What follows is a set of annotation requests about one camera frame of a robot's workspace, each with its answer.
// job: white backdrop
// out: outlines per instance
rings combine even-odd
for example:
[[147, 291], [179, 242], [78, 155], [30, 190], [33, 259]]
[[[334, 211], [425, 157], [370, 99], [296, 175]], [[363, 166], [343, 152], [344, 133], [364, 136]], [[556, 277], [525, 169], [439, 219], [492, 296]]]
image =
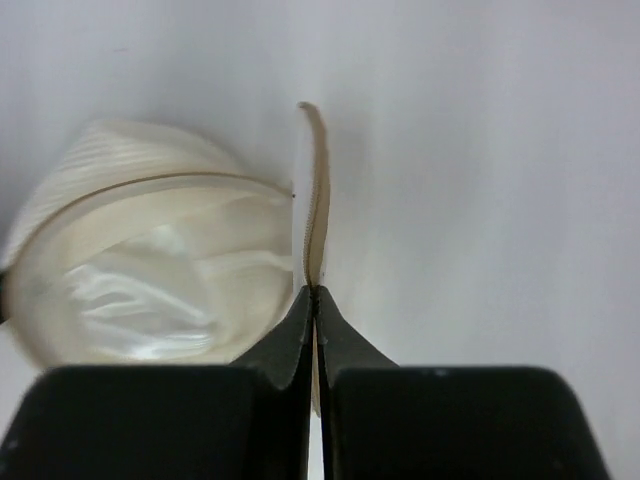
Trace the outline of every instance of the white backdrop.
[[[0, 0], [0, 233], [88, 120], [186, 127], [287, 184], [313, 101], [343, 313], [401, 363], [558, 370], [640, 478], [639, 22], [635, 0]], [[0, 361], [0, 431], [31, 374]]]

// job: white surface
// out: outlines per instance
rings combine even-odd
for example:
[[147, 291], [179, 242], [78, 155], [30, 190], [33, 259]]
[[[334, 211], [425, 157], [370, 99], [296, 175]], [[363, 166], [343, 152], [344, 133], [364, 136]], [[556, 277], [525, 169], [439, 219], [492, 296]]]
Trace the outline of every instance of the white surface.
[[86, 120], [206, 132], [282, 180], [314, 101], [343, 312], [403, 363], [557, 369], [632, 480], [639, 20], [635, 0], [1, 0], [0, 230]]

